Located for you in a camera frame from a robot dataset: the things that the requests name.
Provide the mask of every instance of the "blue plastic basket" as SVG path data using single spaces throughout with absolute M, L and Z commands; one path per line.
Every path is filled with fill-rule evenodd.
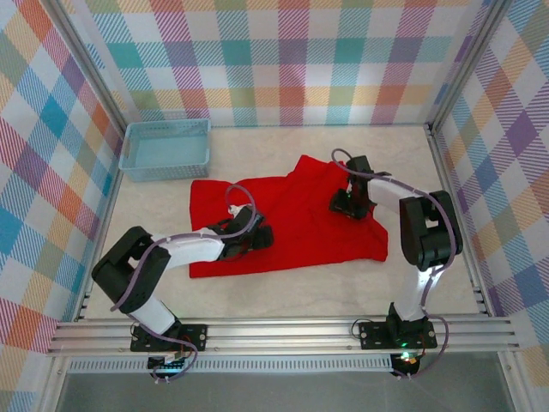
M 207 118 L 132 123 L 118 166 L 135 182 L 208 176 Z

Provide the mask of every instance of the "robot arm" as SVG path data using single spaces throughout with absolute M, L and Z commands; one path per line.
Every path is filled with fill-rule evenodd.
M 364 336 L 368 336 L 361 345 L 363 348 L 369 348 L 371 344 L 373 348 L 381 348 L 380 344 L 383 348 L 435 348 L 437 341 L 422 307 L 422 299 L 428 282 L 430 290 L 436 287 L 442 275 L 440 270 L 450 258 L 452 243 L 455 255 L 462 252 L 463 245 L 450 196 L 446 191 L 428 194 L 448 217 L 454 242 L 431 199 L 408 189 L 407 185 L 391 182 L 388 173 L 374 173 L 366 156 L 351 158 L 346 167 L 348 171 L 367 173 L 371 177 L 349 173 L 347 190 L 339 189 L 335 193 L 330 209 L 357 220 L 367 217 L 377 204 L 398 214 L 401 249 L 411 270 L 397 299 L 390 304 L 386 322 L 359 325 Z
M 120 312 L 136 319 L 139 324 L 158 335 L 180 338 L 182 331 L 177 318 L 153 295 L 162 274 L 166 270 L 194 262 L 232 258 L 251 250 L 269 247 L 273 243 L 271 227 L 263 225 L 264 217 L 259 213 L 256 213 L 254 222 L 244 233 L 236 237 L 216 239 L 215 235 L 241 231 L 252 217 L 251 208 L 247 205 L 231 207 L 230 211 L 232 219 L 194 232 L 199 235 L 166 238 L 166 242 L 155 246 L 143 262 L 130 294 L 120 305 Z M 132 227 L 95 265 L 92 278 L 113 303 L 116 304 L 127 294 L 126 289 L 135 270 L 131 259 L 141 260 L 143 253 L 158 239 L 163 238 L 152 236 L 142 227 Z

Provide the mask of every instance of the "beige tabletop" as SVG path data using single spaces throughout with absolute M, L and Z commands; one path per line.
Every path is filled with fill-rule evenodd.
M 441 188 L 421 127 L 306 127 L 214 129 L 210 178 L 228 181 L 286 175 L 299 157 L 328 161 L 333 148 L 367 155 L 375 171 L 388 171 L 410 185 Z M 136 225 L 150 233 L 190 231 L 189 180 L 122 182 L 105 248 Z M 358 260 L 295 270 L 190 279 L 187 267 L 167 271 L 155 295 L 179 317 L 277 317 L 386 314 L 410 266 L 402 256 L 399 217 L 378 207 L 376 219 L 389 231 L 383 264 Z M 87 318 L 119 318 L 94 287 Z M 477 306 L 462 257 L 447 270 L 428 301 L 432 313 L 475 313 Z

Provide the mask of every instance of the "black mounting plate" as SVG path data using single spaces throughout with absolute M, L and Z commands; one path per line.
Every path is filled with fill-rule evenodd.
M 130 345 L 131 352 L 179 352 L 181 345 L 179 343 L 167 342 L 149 335 L 141 326 L 136 326 L 132 330 L 132 339 Z M 203 352 L 206 349 L 208 340 L 208 326 L 205 324 L 180 324 L 176 322 L 164 336 L 181 339 L 192 343 Z
M 385 322 L 360 322 L 358 325 L 360 347 L 362 349 L 403 350 L 422 349 L 424 347 L 424 343 L 421 342 L 420 337 L 417 336 L 404 336 L 401 340 L 401 345 L 397 345 L 391 338 L 389 328 Z M 437 347 L 437 337 L 435 336 L 435 330 L 431 323 L 429 323 L 428 327 L 429 331 L 426 336 L 423 336 L 425 349 L 433 349 Z

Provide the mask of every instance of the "colorful checkered backdrop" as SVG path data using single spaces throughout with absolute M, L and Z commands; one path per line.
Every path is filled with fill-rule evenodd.
M 121 136 L 39 0 L 0 0 L 0 410 L 29 410 L 69 320 Z
M 125 111 L 130 105 L 73 1 L 63 0 Z M 423 124 L 444 72 L 461 61 L 459 41 L 452 46 L 461 18 L 479 7 L 478 0 L 86 4 L 144 120 L 205 117 L 220 126 Z M 445 67 L 454 55 L 457 63 Z
M 494 0 L 482 1 L 480 9 L 474 17 L 473 23 L 471 24 L 471 27 L 469 28 L 467 35 L 463 40 L 462 46 L 455 55 L 454 61 L 452 62 L 452 65 L 450 66 L 448 73 L 444 78 L 443 85 L 438 90 L 437 98 L 435 99 L 435 102 L 432 105 L 431 110 L 429 111 L 429 115 L 427 116 L 425 123 L 432 123 L 435 116 L 437 115 L 438 109 L 443 102 L 443 98 L 448 93 L 450 85 L 455 80 L 457 74 L 460 72 L 460 68 L 463 65 L 463 59 L 469 54 L 472 47 L 474 46 L 474 39 L 477 37 L 480 29 L 482 28 L 482 25 L 485 23 L 486 16 L 488 14 L 488 11 L 490 10 L 490 6 L 493 3 Z
M 439 141 L 497 315 L 549 405 L 549 0 L 515 0 Z

